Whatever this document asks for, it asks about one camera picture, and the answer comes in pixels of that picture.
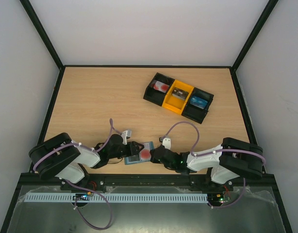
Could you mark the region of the teal leather card holder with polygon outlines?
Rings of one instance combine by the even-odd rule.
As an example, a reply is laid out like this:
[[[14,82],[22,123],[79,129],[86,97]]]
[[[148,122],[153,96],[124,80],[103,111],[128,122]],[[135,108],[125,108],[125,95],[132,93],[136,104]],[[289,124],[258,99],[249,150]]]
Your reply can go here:
[[[151,149],[154,149],[154,144],[152,141],[151,142]],[[144,163],[144,162],[149,162],[150,160],[148,161],[143,161],[140,159],[140,154],[137,155],[137,156],[129,156],[129,157],[125,157],[124,158],[124,163],[125,165],[133,165],[133,164],[138,164],[138,163]]]

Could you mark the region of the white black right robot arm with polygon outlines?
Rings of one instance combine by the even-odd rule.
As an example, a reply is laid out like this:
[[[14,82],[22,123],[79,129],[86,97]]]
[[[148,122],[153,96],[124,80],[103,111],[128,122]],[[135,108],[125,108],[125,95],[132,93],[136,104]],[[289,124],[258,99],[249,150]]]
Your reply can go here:
[[[261,147],[230,137],[224,138],[218,146],[204,151],[176,153],[160,145],[150,150],[150,154],[153,163],[160,163],[182,175],[210,168],[205,184],[211,190],[238,177],[259,180],[266,163]]]

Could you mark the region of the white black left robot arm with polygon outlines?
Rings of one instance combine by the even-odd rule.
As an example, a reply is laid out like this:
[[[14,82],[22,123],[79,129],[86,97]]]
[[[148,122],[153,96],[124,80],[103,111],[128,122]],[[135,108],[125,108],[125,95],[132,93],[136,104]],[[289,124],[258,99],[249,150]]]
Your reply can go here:
[[[139,155],[145,148],[142,143],[128,142],[131,131],[112,134],[104,143],[89,148],[72,140],[67,133],[61,133],[29,151],[33,171],[40,179],[53,177],[79,183],[86,176],[84,167],[98,169],[108,164],[111,159]]]

